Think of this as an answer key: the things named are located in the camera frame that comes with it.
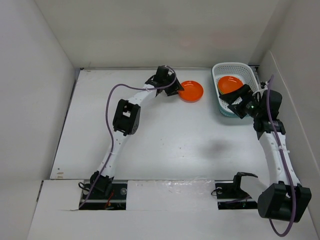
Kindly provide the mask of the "orange plate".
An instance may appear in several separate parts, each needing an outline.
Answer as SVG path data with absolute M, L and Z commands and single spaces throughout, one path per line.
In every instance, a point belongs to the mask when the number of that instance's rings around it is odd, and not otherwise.
M 243 85 L 243 82 L 239 78 L 230 75 L 221 77 L 217 82 L 217 86 L 219 86 L 225 94 L 233 92 Z
M 204 89 L 202 85 L 193 80 L 187 80 L 181 83 L 183 90 L 178 91 L 179 97 L 188 103 L 195 103 L 199 101 L 203 94 Z

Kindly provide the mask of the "white perforated plastic bin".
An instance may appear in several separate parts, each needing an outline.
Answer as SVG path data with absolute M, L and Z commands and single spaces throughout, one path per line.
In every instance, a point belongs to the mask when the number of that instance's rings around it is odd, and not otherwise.
M 228 104 L 220 99 L 220 92 L 218 90 L 218 82 L 222 77 L 232 76 L 236 77 L 243 84 L 247 84 L 255 92 L 260 89 L 253 69 L 241 62 L 222 62 L 217 63 L 211 69 L 211 77 L 215 87 L 218 99 L 219 111 L 225 117 L 236 118 L 237 116 L 228 108 Z

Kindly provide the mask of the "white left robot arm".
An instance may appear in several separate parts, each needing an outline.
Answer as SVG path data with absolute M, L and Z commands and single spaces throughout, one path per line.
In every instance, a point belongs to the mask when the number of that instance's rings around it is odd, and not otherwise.
M 112 123 L 110 123 L 109 105 L 112 94 L 119 87 L 136 90 L 137 93 L 128 99 L 118 101 Z M 180 84 L 176 72 L 167 65 L 159 66 L 156 73 L 142 87 L 119 83 L 111 89 L 105 107 L 105 121 L 111 143 L 97 171 L 90 177 L 90 192 L 94 191 L 98 197 L 103 199 L 111 194 L 118 155 L 128 138 L 138 130 L 142 106 L 157 97 L 161 92 L 165 92 L 170 97 L 183 90 L 184 88 Z

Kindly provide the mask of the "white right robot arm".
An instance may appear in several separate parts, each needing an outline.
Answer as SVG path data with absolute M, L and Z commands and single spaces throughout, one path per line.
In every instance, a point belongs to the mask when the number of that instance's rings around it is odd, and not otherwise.
M 262 184 L 254 173 L 238 172 L 231 191 L 237 197 L 245 194 L 257 203 L 260 217 L 298 223 L 312 198 L 311 190 L 301 185 L 286 147 L 286 130 L 278 119 L 282 95 L 274 90 L 254 93 L 247 85 L 219 98 L 227 108 L 243 119 L 253 118 L 253 128 L 263 148 L 270 184 Z

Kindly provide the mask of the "black metal base rail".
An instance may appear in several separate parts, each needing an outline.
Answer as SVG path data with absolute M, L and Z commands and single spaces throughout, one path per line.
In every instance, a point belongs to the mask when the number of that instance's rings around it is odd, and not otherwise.
M 235 192 L 232 180 L 129 180 L 114 181 L 110 193 L 82 190 L 80 210 L 170 211 L 255 210 L 257 203 Z

